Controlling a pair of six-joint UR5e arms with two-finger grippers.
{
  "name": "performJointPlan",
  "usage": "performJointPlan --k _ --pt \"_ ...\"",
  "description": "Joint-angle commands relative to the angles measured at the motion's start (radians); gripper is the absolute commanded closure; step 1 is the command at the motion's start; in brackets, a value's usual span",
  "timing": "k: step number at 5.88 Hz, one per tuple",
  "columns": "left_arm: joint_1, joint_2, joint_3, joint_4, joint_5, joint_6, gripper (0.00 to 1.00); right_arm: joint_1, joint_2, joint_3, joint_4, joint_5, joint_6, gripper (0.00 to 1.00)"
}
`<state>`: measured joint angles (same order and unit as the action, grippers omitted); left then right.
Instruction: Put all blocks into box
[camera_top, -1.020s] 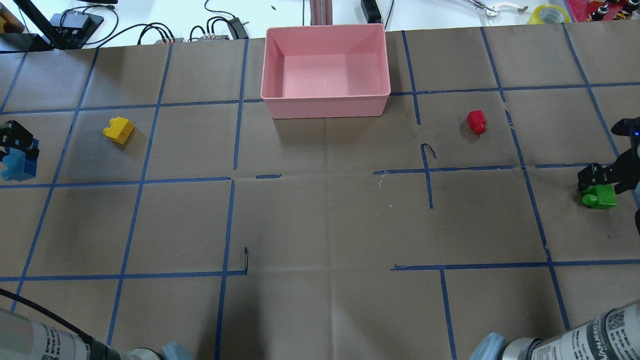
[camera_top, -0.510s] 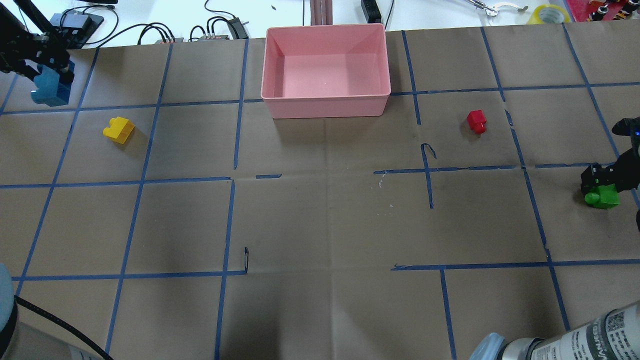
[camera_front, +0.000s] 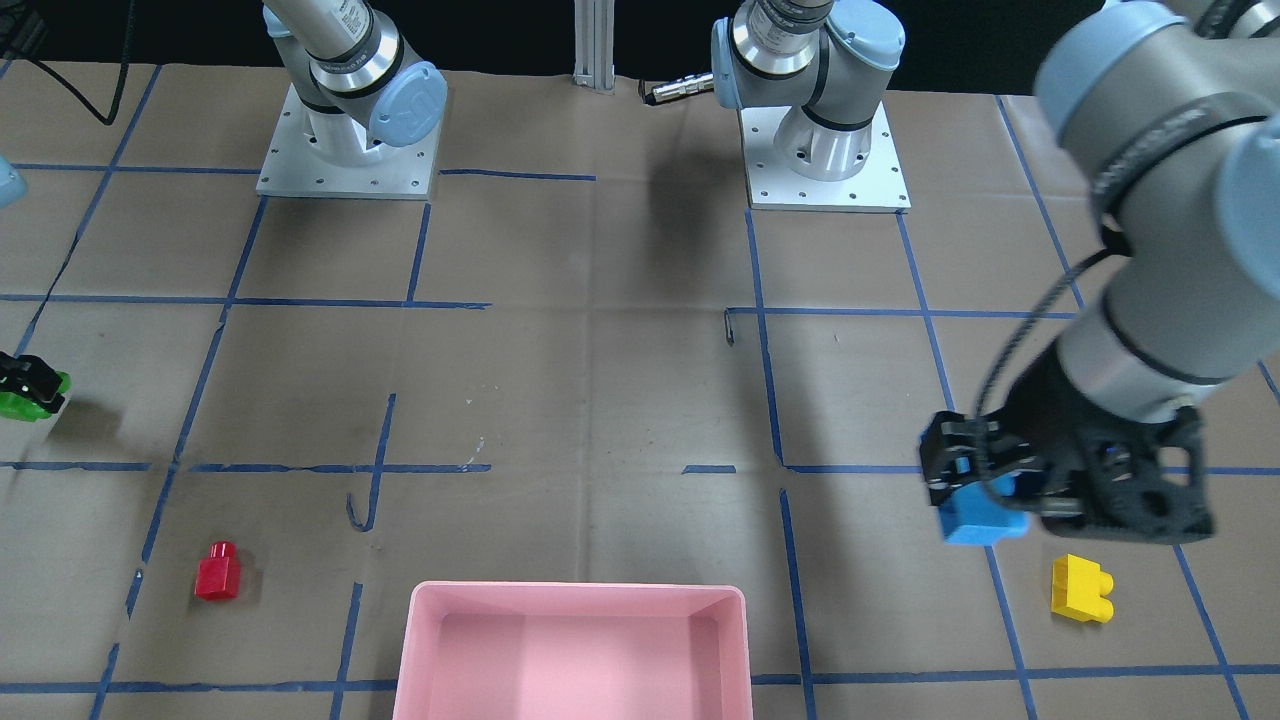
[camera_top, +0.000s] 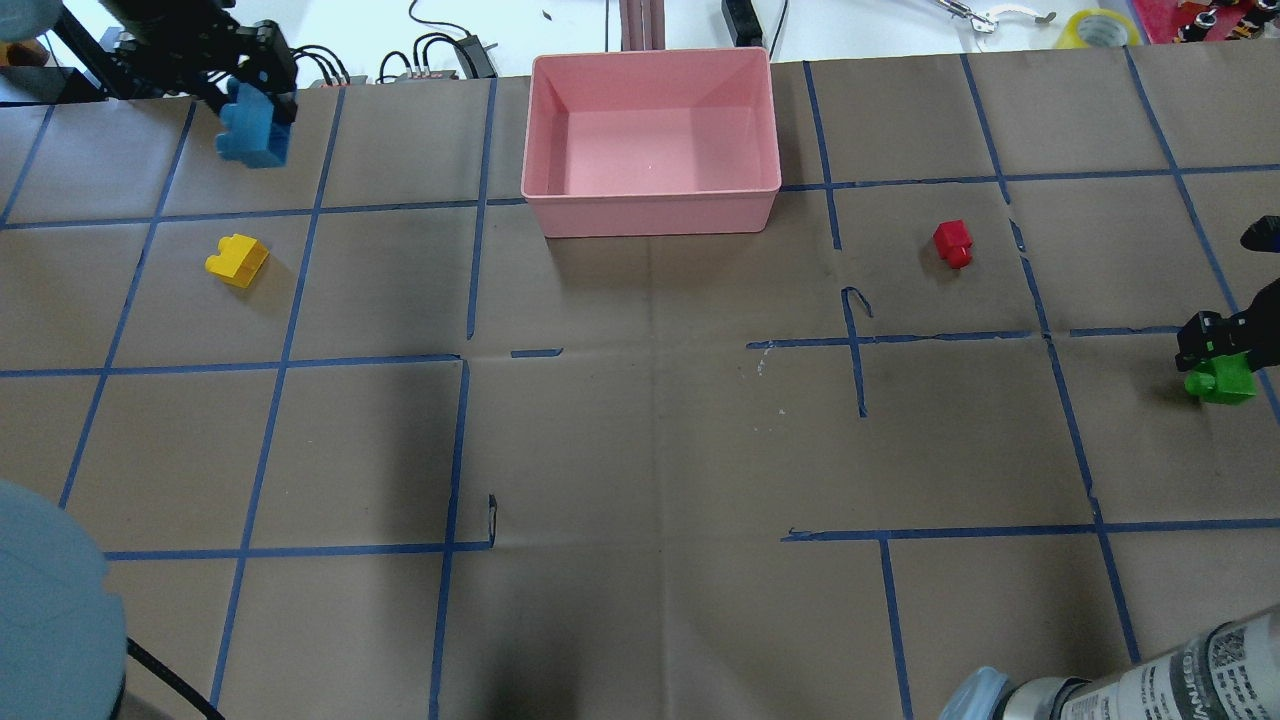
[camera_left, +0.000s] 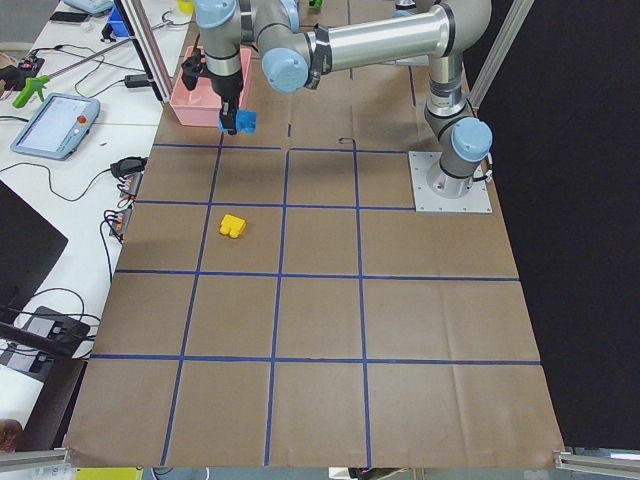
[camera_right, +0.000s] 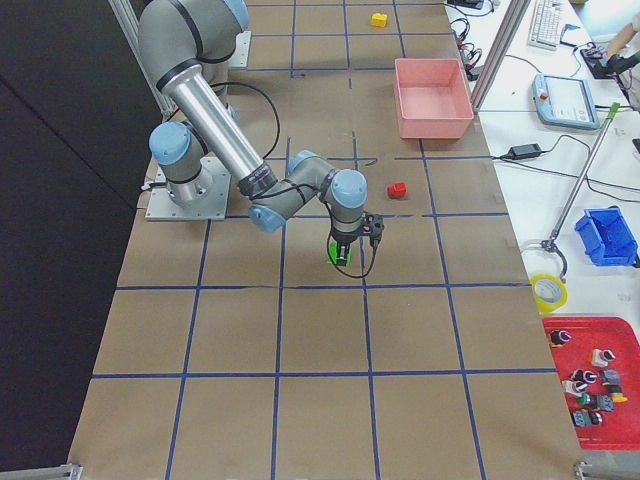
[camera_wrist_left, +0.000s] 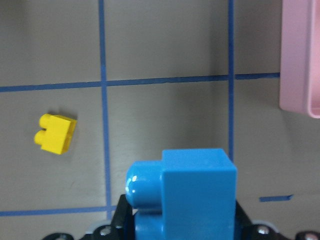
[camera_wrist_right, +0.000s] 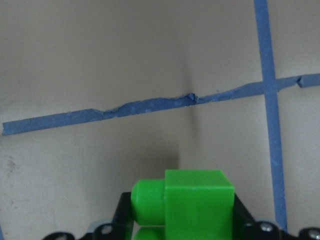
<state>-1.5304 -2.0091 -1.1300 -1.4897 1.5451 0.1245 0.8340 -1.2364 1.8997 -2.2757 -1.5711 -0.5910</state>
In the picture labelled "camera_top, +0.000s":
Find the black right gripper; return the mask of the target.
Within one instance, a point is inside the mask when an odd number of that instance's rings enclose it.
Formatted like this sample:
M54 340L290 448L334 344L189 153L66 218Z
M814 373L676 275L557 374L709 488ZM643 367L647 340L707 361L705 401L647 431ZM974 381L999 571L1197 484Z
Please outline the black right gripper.
M1176 333L1179 372L1213 357L1245 355L1252 372L1279 364L1279 281L1265 286L1251 305L1230 316L1198 311Z

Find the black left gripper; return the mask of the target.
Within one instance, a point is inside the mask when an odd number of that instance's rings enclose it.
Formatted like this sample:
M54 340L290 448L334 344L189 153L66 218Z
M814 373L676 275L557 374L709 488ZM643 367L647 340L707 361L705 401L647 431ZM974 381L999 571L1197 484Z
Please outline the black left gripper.
M233 1L102 1L123 26L111 59L161 94L188 94L219 113L232 101L212 79L228 74L239 88L261 92L275 117L297 114L298 68L275 20L243 24Z

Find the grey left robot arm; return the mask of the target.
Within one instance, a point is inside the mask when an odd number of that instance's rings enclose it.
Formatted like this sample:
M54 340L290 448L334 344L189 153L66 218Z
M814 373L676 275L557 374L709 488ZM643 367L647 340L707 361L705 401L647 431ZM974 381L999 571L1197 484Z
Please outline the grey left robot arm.
M220 158L285 165L297 117L297 64L279 24L244 24L229 1L109 1L125 37L90 69L111 94L188 94L220 119ZM114 719L136 661L201 716L219 710L129 638L102 552L64 510L3 483L3 716Z

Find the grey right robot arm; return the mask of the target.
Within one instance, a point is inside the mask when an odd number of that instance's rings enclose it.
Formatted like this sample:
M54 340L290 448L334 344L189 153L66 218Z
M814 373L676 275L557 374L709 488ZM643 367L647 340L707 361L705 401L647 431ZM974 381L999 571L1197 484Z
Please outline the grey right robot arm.
M1238 405L1277 365L1279 283L1225 316L1198 311L1178 331L1175 368L1193 398ZM1275 719L1277 606L1224 623L1134 667L1097 680L1044 676L1016 685L975 670L942 719Z

